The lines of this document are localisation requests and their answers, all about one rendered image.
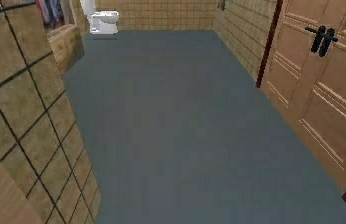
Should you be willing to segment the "tan tiled bathtub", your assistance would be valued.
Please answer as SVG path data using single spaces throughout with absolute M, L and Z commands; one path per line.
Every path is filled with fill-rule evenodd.
M 58 69 L 64 75 L 83 55 L 84 47 L 77 25 L 64 25 L 47 34 Z

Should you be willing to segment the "brown panelled room door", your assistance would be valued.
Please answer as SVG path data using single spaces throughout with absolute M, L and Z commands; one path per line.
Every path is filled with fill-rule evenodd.
M 277 1 L 261 89 L 346 201 L 346 0 Z M 305 30 L 321 25 L 338 38 L 324 57 Z

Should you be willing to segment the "white toilet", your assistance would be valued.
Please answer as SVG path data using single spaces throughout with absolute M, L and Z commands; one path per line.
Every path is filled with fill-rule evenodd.
M 117 22 L 120 14 L 117 10 L 98 10 L 95 0 L 80 0 L 80 4 L 83 14 L 89 22 L 91 34 L 112 35 L 118 32 Z

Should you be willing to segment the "hanging coloured clothes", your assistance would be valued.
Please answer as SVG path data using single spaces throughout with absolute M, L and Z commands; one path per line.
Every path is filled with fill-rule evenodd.
M 36 5 L 46 26 L 54 28 L 63 19 L 60 0 L 36 0 Z

